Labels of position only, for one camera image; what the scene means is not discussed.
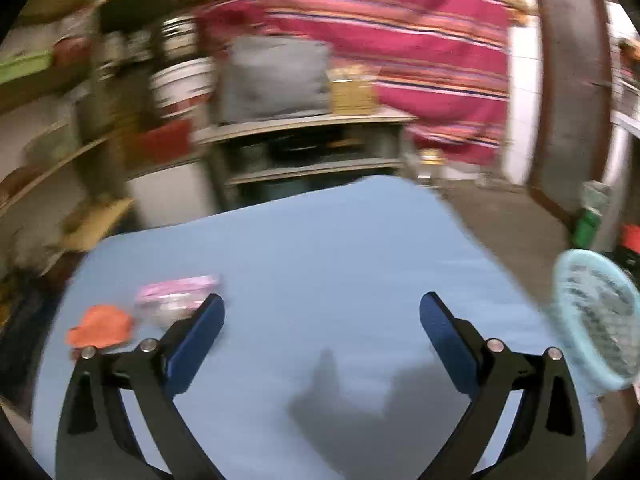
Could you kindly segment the green bottle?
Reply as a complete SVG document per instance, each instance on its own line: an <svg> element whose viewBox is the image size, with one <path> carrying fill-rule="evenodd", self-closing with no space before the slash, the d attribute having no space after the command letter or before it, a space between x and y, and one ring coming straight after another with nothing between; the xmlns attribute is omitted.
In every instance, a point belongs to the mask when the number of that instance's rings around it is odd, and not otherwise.
<svg viewBox="0 0 640 480"><path fill-rule="evenodd" d="M591 180L582 184L580 209L572 234L572 247L589 249L600 229L611 198L611 188L602 182Z"/></svg>

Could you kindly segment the light blue laundry basket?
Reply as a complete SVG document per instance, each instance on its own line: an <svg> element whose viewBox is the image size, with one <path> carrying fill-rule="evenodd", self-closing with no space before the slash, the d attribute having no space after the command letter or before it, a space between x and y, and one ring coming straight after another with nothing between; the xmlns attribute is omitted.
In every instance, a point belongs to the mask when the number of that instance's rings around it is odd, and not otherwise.
<svg viewBox="0 0 640 480"><path fill-rule="evenodd" d="M553 267L550 318L567 359L603 391L639 381L639 289L605 255L571 249Z"/></svg>

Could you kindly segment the blue tablecloth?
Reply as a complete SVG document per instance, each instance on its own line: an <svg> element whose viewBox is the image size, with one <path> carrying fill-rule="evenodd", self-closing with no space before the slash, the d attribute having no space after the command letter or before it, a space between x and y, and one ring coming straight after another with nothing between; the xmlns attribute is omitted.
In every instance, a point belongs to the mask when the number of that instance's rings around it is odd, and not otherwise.
<svg viewBox="0 0 640 480"><path fill-rule="evenodd" d="M75 273L43 350L32 447L54 467L73 370L67 331L94 304L210 275L227 316L177 408L230 479L414 479L468 406L419 321L426 292L486 337L558 343L536 304L436 194L394 177L119 236Z"/></svg>

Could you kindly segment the yellow egg tray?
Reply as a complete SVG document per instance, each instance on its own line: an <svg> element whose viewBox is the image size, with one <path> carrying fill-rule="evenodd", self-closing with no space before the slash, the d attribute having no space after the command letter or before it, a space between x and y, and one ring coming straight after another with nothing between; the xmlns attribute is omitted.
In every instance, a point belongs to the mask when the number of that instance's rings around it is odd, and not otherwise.
<svg viewBox="0 0 640 480"><path fill-rule="evenodd" d="M101 240L115 231L133 209L134 199L130 197L90 209L78 228L60 239L58 247L66 252L91 252Z"/></svg>

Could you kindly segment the orange wrapper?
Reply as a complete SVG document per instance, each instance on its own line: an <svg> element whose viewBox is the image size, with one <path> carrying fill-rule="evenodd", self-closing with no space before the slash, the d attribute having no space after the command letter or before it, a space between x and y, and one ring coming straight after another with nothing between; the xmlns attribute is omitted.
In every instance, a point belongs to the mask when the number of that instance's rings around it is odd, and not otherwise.
<svg viewBox="0 0 640 480"><path fill-rule="evenodd" d="M70 328L65 342L74 349L107 349L126 344L134 332L134 318L112 304L95 304L85 310L78 325Z"/></svg>

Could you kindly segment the red plastic basin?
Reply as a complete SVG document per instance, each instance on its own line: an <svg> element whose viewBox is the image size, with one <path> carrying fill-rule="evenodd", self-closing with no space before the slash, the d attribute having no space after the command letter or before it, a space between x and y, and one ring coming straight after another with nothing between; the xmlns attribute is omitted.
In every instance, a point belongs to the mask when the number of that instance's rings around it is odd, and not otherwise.
<svg viewBox="0 0 640 480"><path fill-rule="evenodd" d="M148 131L135 133L128 145L128 162L132 166L163 164L191 153L189 119L175 119Z"/></svg>

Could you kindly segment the white plastic bucket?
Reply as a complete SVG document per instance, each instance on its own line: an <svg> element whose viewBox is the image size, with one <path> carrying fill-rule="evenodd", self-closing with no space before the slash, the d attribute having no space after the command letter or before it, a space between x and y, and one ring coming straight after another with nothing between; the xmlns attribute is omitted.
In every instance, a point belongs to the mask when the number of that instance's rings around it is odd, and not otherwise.
<svg viewBox="0 0 640 480"><path fill-rule="evenodd" d="M174 117L208 101L216 89L217 66L211 58L192 58L153 74L149 87L157 114Z"/></svg>

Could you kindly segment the pink foil wrapper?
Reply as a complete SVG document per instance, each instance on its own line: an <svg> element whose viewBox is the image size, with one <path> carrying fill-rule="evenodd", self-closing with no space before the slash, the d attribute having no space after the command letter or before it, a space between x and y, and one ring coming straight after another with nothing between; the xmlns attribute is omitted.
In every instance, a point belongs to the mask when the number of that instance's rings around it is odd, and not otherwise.
<svg viewBox="0 0 640 480"><path fill-rule="evenodd" d="M145 285L134 300L134 312L139 320L168 328L177 321L190 318L219 286L220 279L211 275Z"/></svg>

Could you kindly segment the grey wooden shelf table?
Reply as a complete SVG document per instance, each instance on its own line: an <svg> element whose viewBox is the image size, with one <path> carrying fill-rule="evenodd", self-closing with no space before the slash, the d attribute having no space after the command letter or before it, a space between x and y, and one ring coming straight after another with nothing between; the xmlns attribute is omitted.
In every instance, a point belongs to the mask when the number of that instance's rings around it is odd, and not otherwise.
<svg viewBox="0 0 640 480"><path fill-rule="evenodd" d="M322 115L209 126L192 134L225 210L403 174L416 118L383 106L370 115Z"/></svg>

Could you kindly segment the wooden wall shelf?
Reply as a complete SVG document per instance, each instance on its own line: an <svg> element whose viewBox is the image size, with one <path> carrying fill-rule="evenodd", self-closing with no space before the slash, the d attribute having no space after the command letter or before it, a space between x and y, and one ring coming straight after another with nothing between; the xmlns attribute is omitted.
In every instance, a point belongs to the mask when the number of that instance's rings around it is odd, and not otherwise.
<svg viewBox="0 0 640 480"><path fill-rule="evenodd" d="M92 58L58 62L58 40L88 37L98 0L28 0L1 40L1 175L34 170L36 177L11 195L1 196L1 221L27 218L26 204L37 194L60 206L63 197L47 192L48 181L67 166L86 195L125 193L124 172L114 161L115 126L107 119L106 101L94 96ZM24 161L27 144L43 134L67 126L77 129L76 103L90 96L91 125L78 133L79 148L53 165Z"/></svg>

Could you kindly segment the yellow utensil holder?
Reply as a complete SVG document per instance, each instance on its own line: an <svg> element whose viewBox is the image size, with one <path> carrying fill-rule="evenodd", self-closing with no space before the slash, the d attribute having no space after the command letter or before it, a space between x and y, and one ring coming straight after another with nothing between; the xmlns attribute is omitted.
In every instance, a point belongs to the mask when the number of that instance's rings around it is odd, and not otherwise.
<svg viewBox="0 0 640 480"><path fill-rule="evenodd" d="M378 110L375 73L367 66L336 66L328 71L332 112L337 115L372 115Z"/></svg>

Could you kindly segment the brown wooden door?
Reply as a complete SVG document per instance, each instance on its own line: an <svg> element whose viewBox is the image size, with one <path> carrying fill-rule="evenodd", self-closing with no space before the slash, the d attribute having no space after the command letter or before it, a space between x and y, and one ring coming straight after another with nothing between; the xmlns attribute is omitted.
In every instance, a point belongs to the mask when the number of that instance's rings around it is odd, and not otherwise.
<svg viewBox="0 0 640 480"><path fill-rule="evenodd" d="M541 101L530 196L569 224L585 181L604 175L612 136L612 54L604 0L537 0Z"/></svg>

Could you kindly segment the white box cabinet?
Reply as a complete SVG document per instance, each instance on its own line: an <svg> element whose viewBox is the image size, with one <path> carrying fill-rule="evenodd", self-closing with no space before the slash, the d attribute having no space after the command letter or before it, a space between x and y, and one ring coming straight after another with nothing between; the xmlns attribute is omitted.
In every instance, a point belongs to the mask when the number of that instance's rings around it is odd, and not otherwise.
<svg viewBox="0 0 640 480"><path fill-rule="evenodd" d="M174 226L219 211L202 160L152 170L130 179L127 185L145 229Z"/></svg>

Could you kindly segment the grey cloth bag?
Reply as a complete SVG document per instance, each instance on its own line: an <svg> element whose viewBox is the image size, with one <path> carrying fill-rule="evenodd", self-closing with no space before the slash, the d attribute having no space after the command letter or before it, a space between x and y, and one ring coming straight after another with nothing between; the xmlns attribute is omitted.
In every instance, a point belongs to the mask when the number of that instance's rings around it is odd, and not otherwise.
<svg viewBox="0 0 640 480"><path fill-rule="evenodd" d="M239 36L221 66L223 124L328 114L331 48L285 36Z"/></svg>

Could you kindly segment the pink striped curtain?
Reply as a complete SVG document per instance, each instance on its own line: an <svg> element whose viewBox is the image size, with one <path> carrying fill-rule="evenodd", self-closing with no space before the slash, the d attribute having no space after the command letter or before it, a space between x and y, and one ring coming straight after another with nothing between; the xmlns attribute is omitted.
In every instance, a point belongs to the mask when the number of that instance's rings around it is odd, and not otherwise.
<svg viewBox="0 0 640 480"><path fill-rule="evenodd" d="M421 148L476 166L498 155L509 99L503 0L231 0L202 18L216 44L243 32L327 42L335 62L374 70L378 99L413 114Z"/></svg>

